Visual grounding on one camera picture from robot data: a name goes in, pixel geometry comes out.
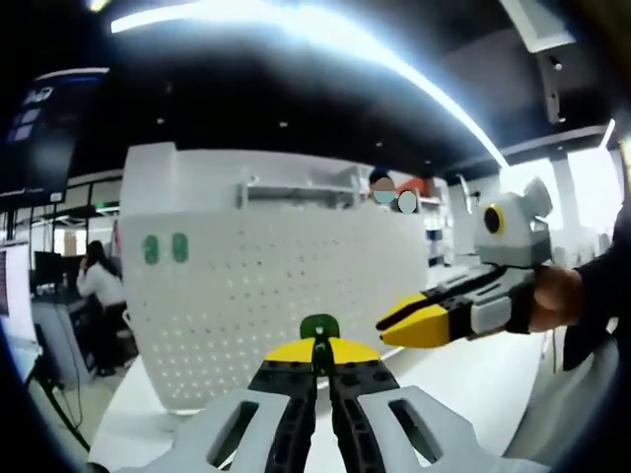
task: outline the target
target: face mask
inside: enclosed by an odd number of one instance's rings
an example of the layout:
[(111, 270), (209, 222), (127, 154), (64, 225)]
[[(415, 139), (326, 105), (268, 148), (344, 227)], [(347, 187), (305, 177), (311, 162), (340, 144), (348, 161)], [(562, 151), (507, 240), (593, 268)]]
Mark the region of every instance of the face mask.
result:
[(396, 198), (395, 190), (375, 190), (373, 191), (375, 200), (380, 204), (389, 204)]

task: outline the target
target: black ceiling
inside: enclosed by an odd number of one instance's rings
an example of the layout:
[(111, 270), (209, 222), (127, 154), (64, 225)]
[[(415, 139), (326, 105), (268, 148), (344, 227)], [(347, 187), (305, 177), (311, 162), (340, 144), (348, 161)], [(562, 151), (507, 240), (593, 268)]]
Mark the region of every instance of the black ceiling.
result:
[[(584, 51), (569, 45), (539, 58), (529, 54), (497, 0), (309, 3), (364, 25), (460, 103), (501, 149), (603, 125), (610, 117)], [(276, 31), (227, 31), (188, 21), (109, 37), (109, 20), (146, 6), (113, 0), (99, 15), (80, 0), (28, 0), (18, 8), (14, 24), (31, 40), (10, 51), (21, 66), (0, 97), (3, 124), (36, 75), (112, 68), (87, 118), (74, 175), (119, 168), (129, 143), (165, 139), (183, 147), (291, 151), (409, 172), (422, 172), (428, 161), (437, 173), (495, 169), (468, 130), (406, 80)], [(555, 79), (565, 121), (557, 124), (546, 115), (538, 65), (552, 59), (563, 64)], [(475, 157), (484, 160), (472, 165)]]

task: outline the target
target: white table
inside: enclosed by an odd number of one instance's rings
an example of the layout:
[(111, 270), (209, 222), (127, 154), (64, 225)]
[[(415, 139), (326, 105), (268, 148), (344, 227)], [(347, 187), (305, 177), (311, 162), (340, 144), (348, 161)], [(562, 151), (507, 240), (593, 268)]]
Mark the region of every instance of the white table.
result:
[[(462, 268), (431, 271), (429, 286)], [(436, 350), (403, 350), (386, 360), (401, 386), (416, 384), (473, 425), (482, 446), (501, 455), (515, 435), (541, 359), (541, 335), (500, 334)], [(320, 392), (307, 473), (345, 472)], [(92, 442), (89, 461), (109, 471), (143, 466), (171, 446), (182, 418), (162, 407), (139, 358), (114, 393)]]

